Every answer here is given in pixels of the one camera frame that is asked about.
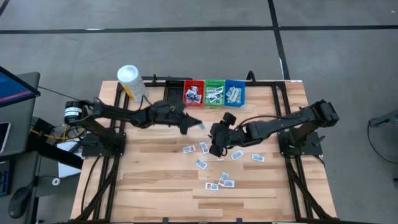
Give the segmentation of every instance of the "black floor line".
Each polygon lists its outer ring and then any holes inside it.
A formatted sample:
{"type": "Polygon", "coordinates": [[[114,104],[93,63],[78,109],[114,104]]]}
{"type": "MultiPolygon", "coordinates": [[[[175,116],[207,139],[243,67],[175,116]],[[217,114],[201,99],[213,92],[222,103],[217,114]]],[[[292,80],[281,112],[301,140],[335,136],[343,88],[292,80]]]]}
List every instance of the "black floor line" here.
{"type": "Polygon", "coordinates": [[[279,60],[280,60],[280,66],[282,69],[282,78],[284,80],[290,80],[289,69],[287,68],[285,50],[284,50],[284,45],[282,43],[282,37],[280,36],[278,19],[276,16],[274,1],[268,0],[268,5],[269,5],[269,12],[271,14],[271,19],[272,19],[272,26],[274,28],[274,35],[275,35],[276,47],[278,50],[278,55],[279,55],[279,60]]]}
{"type": "Polygon", "coordinates": [[[373,26],[281,26],[279,30],[383,30],[398,29],[398,25],[373,26]]]}
{"type": "Polygon", "coordinates": [[[0,34],[105,34],[105,33],[141,33],[141,32],[262,31],[262,30],[273,30],[273,29],[274,28],[271,26],[43,29],[43,30],[0,30],[0,34]]]}
{"type": "Polygon", "coordinates": [[[0,7],[0,16],[1,16],[1,14],[4,12],[4,10],[6,10],[6,7],[7,7],[7,5],[8,5],[9,2],[10,2],[10,0],[5,0],[5,1],[2,3],[2,5],[1,5],[1,7],[0,7]]]}

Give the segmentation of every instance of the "white container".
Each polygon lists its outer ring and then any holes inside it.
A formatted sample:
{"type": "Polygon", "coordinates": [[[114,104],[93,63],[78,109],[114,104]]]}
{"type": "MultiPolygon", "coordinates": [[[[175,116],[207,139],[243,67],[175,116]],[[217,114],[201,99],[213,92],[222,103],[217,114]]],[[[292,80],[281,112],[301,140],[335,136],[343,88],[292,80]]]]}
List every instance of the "white container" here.
{"type": "Polygon", "coordinates": [[[126,93],[135,102],[141,102],[143,95],[148,96],[144,81],[139,75],[137,67],[125,65],[118,70],[118,80],[122,84],[126,93]]]}

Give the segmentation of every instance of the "green bin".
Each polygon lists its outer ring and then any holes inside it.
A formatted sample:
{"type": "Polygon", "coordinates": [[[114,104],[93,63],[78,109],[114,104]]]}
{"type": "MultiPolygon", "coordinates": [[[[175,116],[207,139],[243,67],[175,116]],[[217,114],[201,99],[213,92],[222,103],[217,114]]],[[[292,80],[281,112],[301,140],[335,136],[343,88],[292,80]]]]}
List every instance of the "green bin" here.
{"type": "Polygon", "coordinates": [[[205,95],[203,96],[204,97],[203,101],[205,102],[205,105],[209,105],[209,106],[223,106],[224,105],[224,98],[225,98],[224,82],[225,82],[225,80],[205,80],[205,95]],[[210,103],[206,99],[207,88],[208,87],[218,88],[218,87],[221,87],[221,86],[224,88],[223,92],[221,93],[223,95],[223,97],[221,99],[221,103],[215,103],[215,102],[210,103]]]}

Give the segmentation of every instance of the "phone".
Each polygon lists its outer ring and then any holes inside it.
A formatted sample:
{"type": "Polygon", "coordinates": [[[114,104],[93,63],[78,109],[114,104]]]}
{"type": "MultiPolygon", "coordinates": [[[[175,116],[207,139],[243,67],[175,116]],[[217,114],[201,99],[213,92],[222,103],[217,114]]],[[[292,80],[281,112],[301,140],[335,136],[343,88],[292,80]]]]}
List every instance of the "phone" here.
{"type": "Polygon", "coordinates": [[[4,151],[4,148],[6,147],[6,142],[8,138],[8,133],[10,132],[10,128],[11,128],[10,122],[0,123],[0,153],[2,153],[4,151]]]}

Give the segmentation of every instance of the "computer monitor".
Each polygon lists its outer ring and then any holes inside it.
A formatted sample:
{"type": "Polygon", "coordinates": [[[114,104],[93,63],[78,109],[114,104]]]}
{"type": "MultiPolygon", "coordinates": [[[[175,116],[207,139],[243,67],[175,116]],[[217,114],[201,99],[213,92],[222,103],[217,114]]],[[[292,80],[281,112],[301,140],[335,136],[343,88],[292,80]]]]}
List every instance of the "computer monitor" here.
{"type": "Polygon", "coordinates": [[[40,96],[29,84],[0,67],[0,107],[40,96]]]}

